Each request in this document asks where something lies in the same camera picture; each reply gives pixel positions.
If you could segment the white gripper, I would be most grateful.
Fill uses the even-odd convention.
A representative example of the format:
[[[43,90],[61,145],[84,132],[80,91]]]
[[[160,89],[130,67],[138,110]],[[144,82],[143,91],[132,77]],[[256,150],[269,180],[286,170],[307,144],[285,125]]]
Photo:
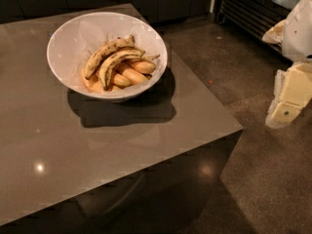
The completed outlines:
[[[265,125],[280,129],[291,123],[312,99],[312,0],[299,0],[288,16],[271,27],[262,41],[279,44],[294,64],[278,70]]]

